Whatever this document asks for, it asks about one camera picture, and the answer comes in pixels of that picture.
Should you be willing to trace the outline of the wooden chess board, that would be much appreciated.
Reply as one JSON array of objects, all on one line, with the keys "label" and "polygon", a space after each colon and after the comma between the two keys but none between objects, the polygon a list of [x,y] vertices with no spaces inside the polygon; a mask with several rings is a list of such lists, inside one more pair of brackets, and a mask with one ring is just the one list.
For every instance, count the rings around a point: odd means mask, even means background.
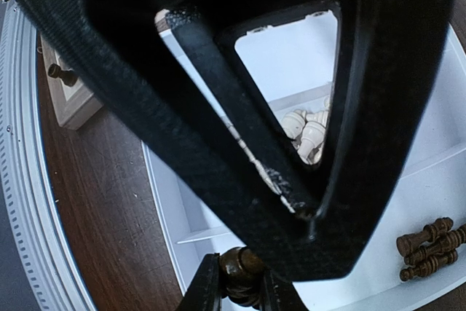
[{"label": "wooden chess board", "polygon": [[[58,64],[63,70],[73,71],[42,35],[40,39],[46,74],[52,63]],[[73,87],[68,87],[60,79],[53,79],[47,75],[47,83],[60,127],[78,130],[103,107],[103,104],[80,78]]]}]

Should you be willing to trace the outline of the pile of white chess pieces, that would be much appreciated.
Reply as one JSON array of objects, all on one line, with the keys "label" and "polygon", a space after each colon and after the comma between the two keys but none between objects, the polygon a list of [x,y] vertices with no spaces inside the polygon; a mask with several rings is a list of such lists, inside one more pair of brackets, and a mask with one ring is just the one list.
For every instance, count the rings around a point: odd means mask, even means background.
[{"label": "pile of white chess pieces", "polygon": [[[315,165],[322,158],[330,105],[329,95],[322,98],[321,109],[315,112],[308,109],[307,103],[297,105],[287,98],[268,102],[268,107],[272,110],[299,158],[306,165]],[[285,185],[279,183],[279,173],[265,166],[253,154],[227,116],[222,116],[222,120],[246,153],[250,163],[255,166],[263,182],[280,198],[282,204],[291,213],[295,213],[299,206],[293,205],[290,200],[285,198]]]}]

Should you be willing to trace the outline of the front aluminium rail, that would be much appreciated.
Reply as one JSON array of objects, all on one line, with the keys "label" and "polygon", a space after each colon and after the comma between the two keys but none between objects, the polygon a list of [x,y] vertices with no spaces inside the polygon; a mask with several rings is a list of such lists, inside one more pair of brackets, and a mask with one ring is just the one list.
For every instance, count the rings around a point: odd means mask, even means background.
[{"label": "front aluminium rail", "polygon": [[61,224],[47,172],[36,29],[15,0],[1,27],[1,187],[23,274],[41,310],[94,310]]}]

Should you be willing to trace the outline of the pile of dark chess pieces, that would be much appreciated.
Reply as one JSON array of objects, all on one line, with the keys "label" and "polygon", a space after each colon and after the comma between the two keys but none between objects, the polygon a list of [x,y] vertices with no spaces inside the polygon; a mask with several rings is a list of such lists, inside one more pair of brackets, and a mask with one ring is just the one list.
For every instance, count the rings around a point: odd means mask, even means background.
[{"label": "pile of dark chess pieces", "polygon": [[465,224],[452,229],[453,223],[449,217],[439,218],[420,232],[396,239],[398,253],[406,265],[399,273],[402,282],[429,277],[458,259],[457,249],[465,244]]}]

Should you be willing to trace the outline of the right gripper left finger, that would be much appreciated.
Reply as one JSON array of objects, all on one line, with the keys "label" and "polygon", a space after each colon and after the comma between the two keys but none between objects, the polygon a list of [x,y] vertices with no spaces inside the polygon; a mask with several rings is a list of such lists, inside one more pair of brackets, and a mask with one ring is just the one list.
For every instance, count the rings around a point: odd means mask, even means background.
[{"label": "right gripper left finger", "polygon": [[198,267],[177,311],[221,310],[219,254],[206,254]]}]

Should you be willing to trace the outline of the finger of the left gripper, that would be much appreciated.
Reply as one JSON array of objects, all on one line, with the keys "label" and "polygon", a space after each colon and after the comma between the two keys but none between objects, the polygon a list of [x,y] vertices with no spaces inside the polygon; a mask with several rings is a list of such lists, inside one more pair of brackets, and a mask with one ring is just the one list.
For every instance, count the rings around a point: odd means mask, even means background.
[{"label": "finger of the left gripper", "polygon": [[[346,277],[398,182],[453,0],[17,0],[84,83],[272,270]],[[321,160],[303,163],[236,53],[248,31],[339,21]]]}]

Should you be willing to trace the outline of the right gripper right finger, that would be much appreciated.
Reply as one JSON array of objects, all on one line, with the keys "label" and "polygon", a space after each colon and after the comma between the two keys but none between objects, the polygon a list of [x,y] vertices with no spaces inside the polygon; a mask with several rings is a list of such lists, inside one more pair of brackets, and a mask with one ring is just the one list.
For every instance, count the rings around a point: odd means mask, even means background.
[{"label": "right gripper right finger", "polygon": [[267,270],[262,279],[262,310],[307,311],[292,283],[279,279]]}]

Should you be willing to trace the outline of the white divided plastic tray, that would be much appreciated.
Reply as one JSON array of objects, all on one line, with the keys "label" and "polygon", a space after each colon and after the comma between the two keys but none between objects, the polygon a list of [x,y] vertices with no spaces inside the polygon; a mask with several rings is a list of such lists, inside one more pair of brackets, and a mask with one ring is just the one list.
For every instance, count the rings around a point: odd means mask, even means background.
[{"label": "white divided plastic tray", "polygon": [[[330,92],[336,42],[331,13],[249,33],[237,48],[277,117],[318,111]],[[221,220],[151,150],[151,189],[175,276],[185,291],[204,255],[241,245]],[[402,282],[396,239],[440,217],[465,222],[465,51],[449,31],[435,88],[398,185],[352,272],[342,279],[297,283],[310,310],[415,310],[465,283],[458,260],[427,278]]]}]

